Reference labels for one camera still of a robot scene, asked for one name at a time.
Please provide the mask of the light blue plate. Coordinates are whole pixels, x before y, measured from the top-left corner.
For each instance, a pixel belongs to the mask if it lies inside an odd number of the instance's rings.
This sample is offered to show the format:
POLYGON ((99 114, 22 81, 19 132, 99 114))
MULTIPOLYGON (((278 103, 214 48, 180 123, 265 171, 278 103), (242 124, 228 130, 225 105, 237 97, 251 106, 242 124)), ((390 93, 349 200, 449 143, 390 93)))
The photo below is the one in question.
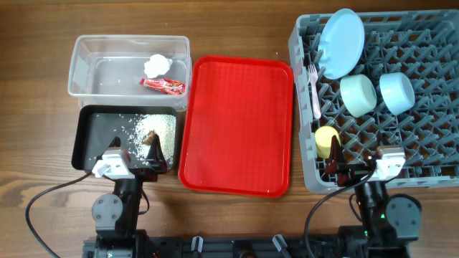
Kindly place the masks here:
POLYGON ((350 73, 358 63, 365 42, 361 18, 350 9, 341 9, 327 21, 320 37, 318 66, 323 75, 335 80, 350 73))

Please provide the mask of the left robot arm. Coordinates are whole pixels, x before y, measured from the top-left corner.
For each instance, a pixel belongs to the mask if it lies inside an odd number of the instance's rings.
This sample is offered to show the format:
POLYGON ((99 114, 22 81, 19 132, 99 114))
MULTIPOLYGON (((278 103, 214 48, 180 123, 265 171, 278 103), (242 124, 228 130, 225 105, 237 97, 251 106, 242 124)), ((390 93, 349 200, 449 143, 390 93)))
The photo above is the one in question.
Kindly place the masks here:
POLYGON ((97 233, 95 246, 85 245, 84 257, 155 257, 156 250, 146 231, 137 228, 142 214, 141 199, 144 182, 156 182, 159 174, 168 171, 157 134, 149 141, 145 168, 130 168, 131 157, 115 137, 109 148, 98 157, 93 168, 97 177, 115 182, 110 194, 99 197, 92 207, 97 233))

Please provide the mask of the light blue bowl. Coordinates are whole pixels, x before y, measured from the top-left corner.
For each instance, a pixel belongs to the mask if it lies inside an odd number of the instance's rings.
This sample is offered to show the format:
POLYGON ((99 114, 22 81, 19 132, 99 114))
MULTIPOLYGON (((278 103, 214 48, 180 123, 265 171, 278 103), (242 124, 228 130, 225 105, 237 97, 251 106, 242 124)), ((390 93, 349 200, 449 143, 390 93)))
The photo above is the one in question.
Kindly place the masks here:
POLYGON ((401 72, 381 75, 379 88, 385 105, 393 115, 399 115, 415 104, 415 93, 410 79, 401 72))

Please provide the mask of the yellow cup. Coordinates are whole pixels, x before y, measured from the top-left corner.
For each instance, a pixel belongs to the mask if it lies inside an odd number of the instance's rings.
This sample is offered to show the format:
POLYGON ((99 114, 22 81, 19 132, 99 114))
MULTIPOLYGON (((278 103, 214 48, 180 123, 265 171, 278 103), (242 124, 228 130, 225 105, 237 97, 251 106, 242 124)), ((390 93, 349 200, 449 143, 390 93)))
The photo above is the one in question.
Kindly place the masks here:
POLYGON ((329 157, 331 140, 334 135, 337 137, 339 144, 341 144, 339 132, 331 126, 321 126, 315 132, 316 152, 319 158, 327 159, 329 157))

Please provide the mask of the white plastic fork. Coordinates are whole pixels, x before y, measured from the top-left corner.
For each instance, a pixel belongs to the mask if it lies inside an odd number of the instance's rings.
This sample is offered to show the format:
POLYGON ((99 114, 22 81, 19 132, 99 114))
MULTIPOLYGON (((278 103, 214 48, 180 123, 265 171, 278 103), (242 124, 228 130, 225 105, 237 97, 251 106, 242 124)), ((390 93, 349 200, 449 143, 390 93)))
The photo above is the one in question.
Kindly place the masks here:
POLYGON ((313 117, 319 120, 321 118, 321 107, 320 107, 320 102, 318 99, 318 93, 316 89, 316 83, 318 80, 318 72, 314 64, 310 64, 308 66, 308 79, 311 84, 313 117))

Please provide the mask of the white napkin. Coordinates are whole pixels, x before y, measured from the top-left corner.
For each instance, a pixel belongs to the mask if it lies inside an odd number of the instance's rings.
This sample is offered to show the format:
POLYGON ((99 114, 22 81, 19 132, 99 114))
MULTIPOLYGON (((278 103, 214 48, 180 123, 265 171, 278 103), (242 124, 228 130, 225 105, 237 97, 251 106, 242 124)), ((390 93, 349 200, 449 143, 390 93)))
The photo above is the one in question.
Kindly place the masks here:
POLYGON ((144 63, 144 73, 150 79, 165 75, 170 70, 172 63, 172 59, 161 54, 154 54, 149 61, 144 63))

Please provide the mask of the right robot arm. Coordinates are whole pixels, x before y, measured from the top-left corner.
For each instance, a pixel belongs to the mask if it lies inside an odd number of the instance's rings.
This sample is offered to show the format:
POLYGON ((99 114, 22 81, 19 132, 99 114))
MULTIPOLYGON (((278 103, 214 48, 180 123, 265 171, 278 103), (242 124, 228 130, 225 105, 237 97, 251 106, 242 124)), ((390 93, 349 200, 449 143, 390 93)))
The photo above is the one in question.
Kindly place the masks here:
POLYGON ((341 191, 353 190, 361 226, 339 228, 345 257, 409 257, 408 244, 419 239, 422 206, 403 193, 390 196, 387 183, 406 161, 399 145, 381 145, 363 163, 347 163, 338 138, 331 138, 327 174, 336 174, 341 191))

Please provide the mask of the red snack wrapper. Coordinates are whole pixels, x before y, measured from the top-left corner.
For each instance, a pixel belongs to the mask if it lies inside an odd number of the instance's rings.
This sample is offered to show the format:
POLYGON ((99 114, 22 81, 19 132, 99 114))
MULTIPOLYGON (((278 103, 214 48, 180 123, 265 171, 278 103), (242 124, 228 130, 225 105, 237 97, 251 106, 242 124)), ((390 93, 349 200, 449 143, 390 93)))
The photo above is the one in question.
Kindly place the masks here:
POLYGON ((167 95, 181 95, 186 89, 186 85, 183 82, 166 77, 156 79, 142 78, 139 84, 167 95))

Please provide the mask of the green bowl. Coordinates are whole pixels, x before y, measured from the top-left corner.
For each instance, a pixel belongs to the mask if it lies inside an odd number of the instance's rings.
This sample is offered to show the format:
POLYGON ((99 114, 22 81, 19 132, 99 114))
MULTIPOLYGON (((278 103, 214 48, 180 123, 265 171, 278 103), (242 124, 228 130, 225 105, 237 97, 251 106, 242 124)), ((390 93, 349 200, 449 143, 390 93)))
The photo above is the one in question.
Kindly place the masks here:
POLYGON ((340 81, 340 93, 346 109, 356 118, 376 107, 376 91, 366 75, 343 77, 340 81))

